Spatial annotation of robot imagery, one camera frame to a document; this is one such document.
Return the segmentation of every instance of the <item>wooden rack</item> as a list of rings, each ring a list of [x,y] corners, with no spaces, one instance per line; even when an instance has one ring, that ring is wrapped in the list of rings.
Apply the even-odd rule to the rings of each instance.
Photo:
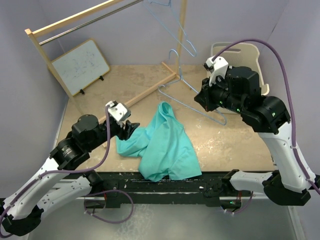
[[[52,62],[50,61],[49,57],[47,56],[46,52],[44,51],[44,49],[42,48],[43,45],[55,40],[55,39],[58,39],[66,34],[69,34],[73,31],[76,31],[80,28],[83,28],[85,26],[88,26],[94,22],[97,22],[101,19],[104,19],[112,14],[115,14],[115,13],[118,13],[120,12],[121,10],[123,9],[126,9],[128,7],[131,7],[137,3],[140,3],[142,2],[143,0],[135,0],[127,5],[124,5],[120,8],[117,8],[116,10],[113,10],[112,12],[109,12],[109,13],[106,13],[100,17],[97,17],[91,21],[88,21],[86,23],[83,23],[79,26],[76,26],[74,28],[71,28],[65,32],[62,32],[56,36],[53,36],[51,38],[48,38],[47,40],[44,40],[42,42],[38,42],[37,38],[41,37],[41,36],[44,36],[48,33],[51,33],[55,30],[58,30],[62,27],[65,27],[71,23],[74,23],[80,19],[83,19],[85,17],[88,17],[98,11],[101,11],[103,9],[106,9],[110,6],[113,6],[117,3],[120,3],[122,2],[123,0],[108,0],[108,1],[105,1],[101,4],[98,4],[96,6],[93,6],[87,10],[84,10],[84,11],[81,11],[77,14],[74,14],[72,16],[69,16],[65,19],[62,19],[60,21],[57,21],[55,23],[52,23],[48,26],[45,26],[43,28],[40,28],[38,30],[35,30],[35,31],[31,31],[30,29],[26,29],[25,32],[26,34],[28,35],[28,37],[31,39],[32,43],[34,44],[35,48],[38,50],[38,52],[40,53],[40,55],[42,56],[43,60],[45,61],[45,63],[47,64],[48,68],[50,69],[50,71],[52,72],[53,76],[57,79],[57,81],[60,83],[60,85],[62,86],[62,88],[64,89],[64,91],[66,92],[66,94],[68,95],[69,99],[72,101],[72,103],[75,105],[75,107],[77,108],[77,110],[79,111],[79,113],[81,115],[84,114],[84,112],[82,111],[81,107],[79,106],[79,104],[76,102],[75,98],[72,96],[71,92],[68,90],[66,84],[63,82],[61,76],[58,74],[57,70],[55,69],[55,67],[53,66]],[[182,0],[181,1],[181,7],[180,7],[180,23],[181,23],[181,26],[184,27],[185,25],[185,19],[186,19],[186,11],[187,11],[187,0]],[[182,43],[183,42],[183,31],[182,29],[180,28],[179,31],[178,31],[178,39],[179,39],[179,42]],[[177,53],[178,55],[180,56],[181,55],[181,45],[178,43],[177,44]],[[175,70],[172,70],[171,68],[169,68],[164,62],[162,62],[162,65],[164,67],[166,67],[170,72],[171,74],[168,75],[167,77],[165,77],[164,79],[160,80],[159,82],[157,82],[155,85],[151,86],[150,88],[148,88],[147,90],[143,91],[142,93],[140,93],[139,95],[135,96],[134,98],[130,99],[129,101],[127,101],[125,104],[128,106],[128,107],[131,107],[132,105],[136,104],[137,102],[139,102],[140,100],[142,100],[143,98],[145,98],[146,96],[148,96],[149,94],[153,93],[155,90],[158,89],[158,86],[159,85],[163,85],[163,84],[166,84],[168,83],[169,81],[175,79],[176,77],[179,77],[179,75],[177,74],[179,72],[179,62],[178,62],[178,58],[176,59],[175,61]],[[102,117],[99,119],[99,122],[103,122],[104,120],[106,119],[106,117]]]

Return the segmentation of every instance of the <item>whiteboard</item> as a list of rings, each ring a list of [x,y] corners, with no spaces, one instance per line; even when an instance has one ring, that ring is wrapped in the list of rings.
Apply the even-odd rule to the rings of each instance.
[[[110,70],[92,39],[53,60],[52,64],[73,96]]]

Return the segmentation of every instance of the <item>wooden table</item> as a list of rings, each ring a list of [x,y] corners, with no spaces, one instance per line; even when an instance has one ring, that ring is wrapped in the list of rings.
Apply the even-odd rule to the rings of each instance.
[[[185,65],[182,67],[184,79],[200,89],[201,81],[206,77],[206,71],[200,65]],[[85,95],[78,94],[75,99],[85,113],[102,117],[104,107],[110,100],[124,103],[159,80],[168,75],[161,65],[113,65],[111,71],[104,76],[104,81],[97,81],[85,89]],[[196,95],[184,83],[178,82],[164,90],[180,101],[205,112],[194,102]],[[227,125],[220,125],[201,114],[169,99],[158,91],[133,105],[130,121],[147,126],[154,116],[160,102],[171,104],[174,114],[184,125],[193,148],[197,154],[202,171],[272,171],[274,169],[271,155],[258,134],[247,126],[237,114],[226,114]],[[223,120],[215,112],[210,116]],[[79,118],[79,113],[70,101],[66,108],[59,140],[63,139],[72,124]],[[105,153],[100,146],[91,153],[91,158],[79,168],[85,169],[96,165]],[[105,163],[97,170],[102,172],[124,172],[138,170],[140,158],[121,157],[116,152],[115,138],[111,140],[111,148]]]

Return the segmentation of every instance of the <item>metal rod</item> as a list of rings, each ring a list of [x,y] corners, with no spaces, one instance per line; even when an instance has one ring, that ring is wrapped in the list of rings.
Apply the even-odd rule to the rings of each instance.
[[[129,4],[127,4],[127,5],[124,5],[124,6],[122,6],[122,7],[119,7],[119,8],[117,8],[116,10],[113,10],[113,11],[111,11],[111,12],[108,12],[108,13],[106,13],[106,14],[104,14],[104,15],[102,15],[102,16],[99,16],[99,17],[97,17],[97,18],[95,18],[95,19],[93,19],[93,20],[90,20],[90,21],[88,21],[88,22],[85,22],[85,23],[83,23],[83,24],[81,24],[81,25],[79,25],[79,26],[76,26],[76,27],[74,27],[74,28],[71,28],[71,29],[69,29],[69,30],[67,30],[67,31],[64,31],[64,32],[62,32],[62,33],[60,33],[60,34],[58,34],[58,35],[55,35],[55,36],[53,36],[53,37],[50,37],[50,38],[48,38],[47,40],[44,40],[44,41],[40,42],[39,45],[40,45],[40,46],[43,46],[43,45],[45,45],[45,44],[47,44],[47,43],[52,42],[53,40],[56,40],[56,39],[58,39],[58,38],[61,38],[61,37],[64,36],[64,35],[67,35],[67,34],[69,34],[69,33],[72,33],[72,32],[74,32],[74,31],[76,31],[76,30],[78,30],[78,29],[81,29],[81,28],[83,28],[83,27],[85,27],[85,26],[88,26],[88,25],[90,25],[90,24],[93,24],[93,23],[95,23],[95,22],[97,22],[97,21],[99,21],[99,20],[101,20],[101,19],[104,19],[104,18],[106,18],[106,17],[109,17],[109,16],[111,16],[111,15],[113,15],[113,14],[116,14],[116,13],[118,13],[118,12],[120,12],[120,11],[126,9],[126,8],[129,8],[129,7],[131,7],[131,6],[135,5],[135,4],[138,4],[138,3],[142,2],[142,1],[143,1],[143,0],[133,1],[133,2],[131,2],[131,3],[129,3]]]

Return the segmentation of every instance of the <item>teal cloth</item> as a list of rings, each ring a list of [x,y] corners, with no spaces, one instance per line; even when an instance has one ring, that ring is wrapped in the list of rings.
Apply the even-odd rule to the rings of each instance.
[[[116,150],[124,157],[142,157],[138,170],[154,182],[167,175],[183,180],[202,174],[184,126],[167,102],[158,105],[147,127],[138,127],[126,141],[116,138]]]

